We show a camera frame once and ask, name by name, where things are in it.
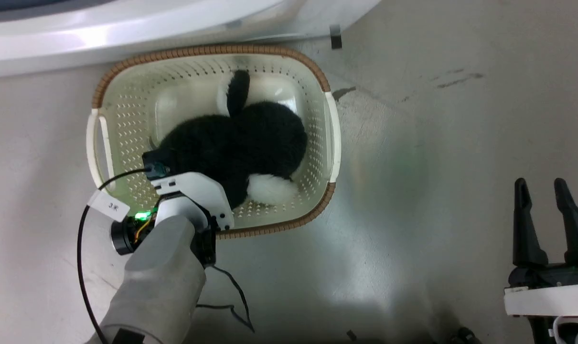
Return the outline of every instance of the brown woven basket rim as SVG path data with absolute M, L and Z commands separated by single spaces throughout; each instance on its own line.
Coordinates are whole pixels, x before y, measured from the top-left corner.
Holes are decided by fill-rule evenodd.
M 335 183 L 328 183 L 325 193 L 323 197 L 319 201 L 316 207 L 314 207 L 308 214 L 295 218 L 294 220 L 289 220 L 285 222 L 278 222 L 276 224 L 270 224 L 265 226 L 256 226 L 256 227 L 249 227 L 249 228 L 242 228 L 242 229 L 231 229 L 229 231 L 221 231 L 217 233 L 217 239 L 234 239 L 235 237 L 254 237 L 256 235 L 264 235 L 264 234 L 271 234 L 286 231 L 288 229 L 298 228 L 308 222 L 314 220 L 321 214 L 331 197 L 333 196 L 333 191 L 335 190 Z
M 290 57 L 296 61 L 300 61 L 303 65 L 308 67 L 310 71 L 317 77 L 321 90 L 329 92 L 329 82 L 321 68 L 317 66 L 308 56 L 297 52 L 291 48 L 284 48 L 282 46 L 272 45 L 207 45 L 207 46 L 193 46 L 191 48 L 177 48 L 173 50 L 164 50 L 163 52 L 154 52 L 130 57 L 119 63 L 116 63 L 110 71 L 108 71 L 102 80 L 98 83 L 94 91 L 92 99 L 92 108 L 97 109 L 102 106 L 104 92 L 110 82 L 123 70 L 135 65 L 142 65 L 153 61 L 162 61 L 167 59 L 174 59 L 177 57 L 200 56 L 200 55 L 217 55 L 217 54 L 268 54 L 280 55 Z
M 187 56 L 200 56 L 200 55 L 215 55 L 215 54 L 269 54 L 269 55 L 279 55 L 284 57 L 289 57 L 299 61 L 315 75 L 319 85 L 321 85 L 321 90 L 323 92 L 329 92 L 329 82 L 325 77 L 325 74 L 321 71 L 321 68 L 317 66 L 310 58 L 306 55 L 297 52 L 291 48 L 284 48 L 281 46 L 272 45 L 207 45 L 207 46 L 193 46 L 190 48 L 177 48 L 172 50 L 165 50 L 163 52 L 153 52 L 147 54 L 141 54 L 135 57 L 130 57 L 125 59 L 116 65 L 114 65 L 110 71 L 108 71 L 98 83 L 96 90 L 94 91 L 92 99 L 92 108 L 98 109 L 102 106 L 104 92 L 108 88 L 110 82 L 123 70 L 130 68 L 135 65 L 142 65 L 145 63 L 153 61 L 162 61 L 165 59 L 174 59 L 177 57 L 187 57 Z M 217 239 L 233 239 L 235 237 L 254 237 L 256 235 L 264 235 L 269 233 L 276 233 L 280 231 L 286 231 L 287 229 L 293 229 L 296 227 L 303 226 L 308 222 L 314 220 L 319 214 L 329 204 L 331 197 L 333 196 L 333 191 L 335 190 L 335 183 L 328 183 L 325 192 L 317 204 L 308 214 L 295 218 L 294 220 L 289 220 L 285 222 L 279 222 L 277 224 L 270 224 L 265 226 L 256 226 L 243 229 L 232 229 L 229 231 L 221 231 L 217 233 Z

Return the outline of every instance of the black plush bunny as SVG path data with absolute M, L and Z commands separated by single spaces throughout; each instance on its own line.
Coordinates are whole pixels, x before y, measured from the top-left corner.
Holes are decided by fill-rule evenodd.
M 248 72 L 236 71 L 226 94 L 230 116 L 186 120 L 158 147 L 172 152 L 174 173 L 200 172 L 219 182 L 232 209 L 247 194 L 261 203 L 290 201 L 298 193 L 291 174 L 306 154 L 306 131 L 291 109 L 274 102 L 245 107 L 249 83 Z

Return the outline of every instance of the floor scuff mark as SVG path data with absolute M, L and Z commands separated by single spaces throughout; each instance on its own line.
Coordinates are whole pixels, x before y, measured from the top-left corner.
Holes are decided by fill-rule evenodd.
M 457 73 L 461 73 L 465 70 L 465 68 L 459 68 L 459 69 L 452 69 L 449 70 L 448 72 L 446 72 L 446 74 L 457 74 Z
M 463 79 L 459 79 L 459 80 L 455 80 L 455 81 L 451 81 L 449 83 L 444 83 L 444 84 L 440 84 L 437 85 L 437 88 L 446 88 L 449 86 L 454 86 L 460 83 L 464 83 L 465 81 L 468 81 L 469 79 L 480 79 L 483 78 L 484 74 L 480 74 L 480 73 L 471 73 L 469 74 L 466 78 Z

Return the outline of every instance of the basket handle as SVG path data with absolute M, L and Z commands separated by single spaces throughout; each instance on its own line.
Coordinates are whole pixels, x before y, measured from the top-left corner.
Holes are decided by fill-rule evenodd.
M 335 106 L 333 95 L 331 92 L 325 92 L 325 98 L 328 102 L 333 143 L 332 167 L 329 182 L 335 183 L 335 179 L 338 178 L 338 173 L 340 172 L 340 161 L 342 158 L 342 131 L 340 128 L 340 120 L 338 118 L 338 109 Z
M 87 150 L 87 164 L 90 167 L 90 172 L 94 180 L 96 187 L 102 185 L 103 178 L 102 172 L 100 171 L 100 165 L 98 163 L 99 159 L 97 156 L 97 144 L 96 144 L 96 133 L 98 125 L 100 125 L 100 130 L 102 131 L 102 139 L 104 144 L 104 155 L 106 156 L 106 166 L 108 169 L 108 177 L 111 178 L 115 176 L 115 171 L 113 169 L 113 161 L 110 156 L 110 141 L 108 139 L 108 125 L 106 118 L 100 115 L 98 109 L 92 109 L 89 118 L 87 119 L 87 129 L 86 129 L 86 150 Z M 115 189 L 115 182 L 110 183 L 107 189 L 112 191 Z

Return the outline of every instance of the robotic arm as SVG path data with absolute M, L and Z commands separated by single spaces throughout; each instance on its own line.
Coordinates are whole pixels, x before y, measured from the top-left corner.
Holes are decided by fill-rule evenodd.
M 134 254 L 100 324 L 110 344 L 182 343 L 206 282 L 204 268 L 215 263 L 215 232 L 234 226 L 223 188 L 203 174 L 152 183 L 162 197 L 154 226 L 139 240 L 129 221 L 112 226 L 115 250 Z M 94 335 L 88 344 L 101 340 Z

